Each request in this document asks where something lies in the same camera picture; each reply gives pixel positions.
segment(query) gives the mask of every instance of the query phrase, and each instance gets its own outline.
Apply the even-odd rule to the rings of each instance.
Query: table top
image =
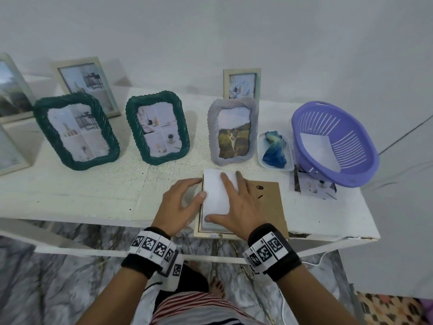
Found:
[[[217,168],[240,170],[250,180],[279,182],[291,236],[335,240],[380,237],[359,188],[338,186],[338,200],[325,201],[295,192],[293,172],[264,169],[257,154],[246,162],[225,167],[212,163],[207,111],[218,98],[215,96],[177,94],[182,100],[190,151],[184,158],[148,165],[135,145],[124,107],[132,96],[158,91],[116,86],[112,90],[122,112],[110,119],[121,148],[119,159],[113,163],[85,171],[71,170],[61,163],[34,119],[4,126],[33,165],[0,176],[1,217],[143,227],[153,220],[162,194],[176,180],[201,177],[204,168]],[[55,95],[60,94],[57,87]],[[258,133],[277,130],[291,137],[290,118],[300,105],[261,100]],[[190,201],[199,189],[190,189],[184,202]]]

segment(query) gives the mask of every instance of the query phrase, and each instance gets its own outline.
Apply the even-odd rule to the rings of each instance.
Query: marble floor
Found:
[[[94,248],[126,250],[139,228],[56,223],[54,232]],[[200,240],[185,229],[175,238],[184,253],[239,256],[246,243],[228,240]],[[75,257],[40,254],[34,247],[0,237],[0,325],[74,324],[120,268],[122,258]],[[317,263],[320,256],[303,258]],[[209,279],[218,276],[228,300],[265,324],[297,324],[276,284],[267,276],[254,276],[237,264],[201,262]],[[311,273],[353,314],[349,284],[337,251],[323,257]],[[133,325],[148,324],[156,286],[141,299]]]

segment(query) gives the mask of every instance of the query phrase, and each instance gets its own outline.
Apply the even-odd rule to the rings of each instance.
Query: plastic basket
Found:
[[[292,127],[298,164],[318,180],[360,187],[379,167],[379,156],[367,131],[337,106],[323,101],[305,103],[293,114]],[[328,169],[312,158],[302,144],[301,133],[328,136],[341,172]]]

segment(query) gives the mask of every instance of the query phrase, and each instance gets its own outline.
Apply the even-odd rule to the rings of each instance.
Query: striped shirt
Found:
[[[212,294],[182,292],[165,299],[150,325],[263,325]]]

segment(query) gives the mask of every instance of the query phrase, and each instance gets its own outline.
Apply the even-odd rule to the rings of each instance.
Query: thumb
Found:
[[[191,204],[185,208],[185,211],[191,215],[195,215],[199,210],[200,206],[203,204],[204,199],[206,198],[207,193],[205,191],[201,191],[191,201]]]
[[[220,226],[224,226],[226,223],[226,215],[225,214],[208,214],[204,221],[211,222],[213,224],[219,224]]]

